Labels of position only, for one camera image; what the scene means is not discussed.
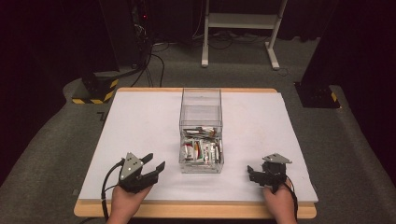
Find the white metal stand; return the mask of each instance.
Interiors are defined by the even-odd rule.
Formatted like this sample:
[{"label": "white metal stand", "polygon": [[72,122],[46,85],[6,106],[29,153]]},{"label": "white metal stand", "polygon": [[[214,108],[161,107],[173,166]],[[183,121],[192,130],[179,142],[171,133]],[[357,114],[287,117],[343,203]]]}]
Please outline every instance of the white metal stand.
[{"label": "white metal stand", "polygon": [[273,30],[270,41],[265,42],[265,49],[268,52],[273,69],[279,69],[279,63],[274,53],[274,43],[288,0],[282,0],[280,9],[276,15],[209,13],[209,1],[210,0],[206,0],[202,67],[207,67],[209,65],[209,47],[207,40],[209,27],[221,27]]}]

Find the black stand base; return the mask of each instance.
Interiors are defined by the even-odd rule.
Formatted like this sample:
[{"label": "black stand base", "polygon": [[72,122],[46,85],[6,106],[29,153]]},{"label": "black stand base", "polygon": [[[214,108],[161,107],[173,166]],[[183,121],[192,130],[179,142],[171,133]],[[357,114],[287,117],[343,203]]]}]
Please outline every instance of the black stand base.
[{"label": "black stand base", "polygon": [[116,85],[119,82],[117,79],[101,80],[98,79],[98,88],[94,92],[89,92],[81,81],[72,96],[73,103],[78,105],[84,104],[105,104],[111,96],[113,96]]},{"label": "black stand base", "polygon": [[300,96],[303,107],[340,108],[340,103],[329,87],[302,85],[295,82],[294,86]]}]

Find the yellow and black hazard tape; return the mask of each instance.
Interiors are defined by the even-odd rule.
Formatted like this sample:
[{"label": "yellow and black hazard tape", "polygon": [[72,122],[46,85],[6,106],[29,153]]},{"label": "yellow and black hazard tape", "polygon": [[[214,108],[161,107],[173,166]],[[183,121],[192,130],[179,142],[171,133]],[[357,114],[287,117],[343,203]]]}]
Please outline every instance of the yellow and black hazard tape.
[{"label": "yellow and black hazard tape", "polygon": [[119,82],[118,79],[112,81],[110,83],[110,86],[108,88],[108,90],[106,90],[106,92],[103,93],[103,97],[99,97],[99,98],[72,98],[72,101],[74,104],[77,105],[85,105],[85,104],[96,104],[96,105],[100,105],[100,104],[106,104],[110,98],[113,96],[114,90],[116,89],[117,83]]}]

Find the gray carpet floor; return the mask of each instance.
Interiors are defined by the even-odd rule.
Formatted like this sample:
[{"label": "gray carpet floor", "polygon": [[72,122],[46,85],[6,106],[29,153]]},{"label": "gray carpet floor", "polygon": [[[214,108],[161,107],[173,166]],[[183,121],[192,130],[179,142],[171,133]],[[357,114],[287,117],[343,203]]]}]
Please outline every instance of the gray carpet floor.
[{"label": "gray carpet floor", "polygon": [[[342,108],[302,107],[293,83],[300,81],[318,41],[277,40],[281,69],[272,70],[262,38],[209,49],[201,67],[201,48],[158,45],[153,51],[165,64],[163,87],[274,88],[282,93],[318,194],[318,215],[300,223],[396,223],[396,189],[361,133],[343,90],[331,86]],[[211,40],[215,48],[228,42]],[[148,65],[159,87],[162,63]],[[122,78],[128,87],[137,75]],[[36,134],[0,188],[0,223],[79,223],[73,209],[104,123],[105,105],[75,105],[71,96],[80,80],[64,87],[67,103]],[[148,87],[148,74],[136,87]],[[134,223],[209,223],[219,220],[135,219]],[[221,223],[263,223],[222,220]],[[102,218],[87,223],[105,223]]]}]

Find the clear plastic box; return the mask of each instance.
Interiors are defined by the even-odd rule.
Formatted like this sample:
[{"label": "clear plastic box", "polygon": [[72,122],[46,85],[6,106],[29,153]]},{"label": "clear plastic box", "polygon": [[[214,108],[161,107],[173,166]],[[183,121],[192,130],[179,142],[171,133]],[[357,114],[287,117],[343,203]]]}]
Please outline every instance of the clear plastic box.
[{"label": "clear plastic box", "polygon": [[182,173],[218,174],[224,164],[220,89],[183,89],[180,110]]}]

